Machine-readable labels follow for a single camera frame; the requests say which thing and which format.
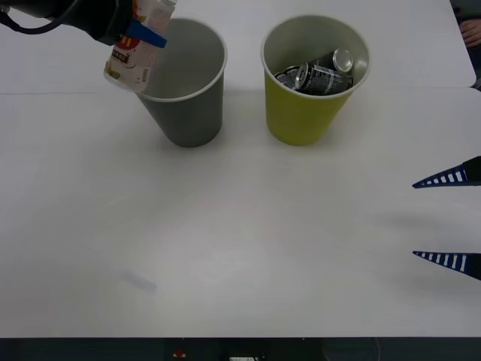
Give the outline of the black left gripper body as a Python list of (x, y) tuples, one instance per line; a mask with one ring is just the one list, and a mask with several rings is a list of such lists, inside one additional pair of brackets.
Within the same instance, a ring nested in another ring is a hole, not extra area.
[(89, 9), (88, 34), (108, 46), (115, 45), (133, 19), (132, 0), (92, 1)]

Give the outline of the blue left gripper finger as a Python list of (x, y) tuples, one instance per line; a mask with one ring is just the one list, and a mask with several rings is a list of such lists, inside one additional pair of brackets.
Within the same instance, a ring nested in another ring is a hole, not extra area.
[(126, 36), (130, 38), (137, 38), (140, 41), (146, 42), (154, 47), (165, 48), (167, 40), (159, 33), (144, 26), (138, 20), (132, 20), (126, 30)]

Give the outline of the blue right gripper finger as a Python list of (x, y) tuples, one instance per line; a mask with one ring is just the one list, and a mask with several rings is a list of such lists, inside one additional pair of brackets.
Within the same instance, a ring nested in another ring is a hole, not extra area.
[(480, 156), (469, 159), (456, 167), (433, 174), (412, 185), (413, 188), (479, 186)]
[(481, 260), (479, 253), (433, 253), (415, 250), (412, 254), (444, 268), (480, 280)]

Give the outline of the person's hand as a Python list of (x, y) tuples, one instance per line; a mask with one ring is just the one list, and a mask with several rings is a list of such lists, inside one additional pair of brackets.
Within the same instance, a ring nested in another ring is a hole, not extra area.
[(466, 20), (460, 24), (459, 29), (467, 48), (481, 44), (481, 19)]

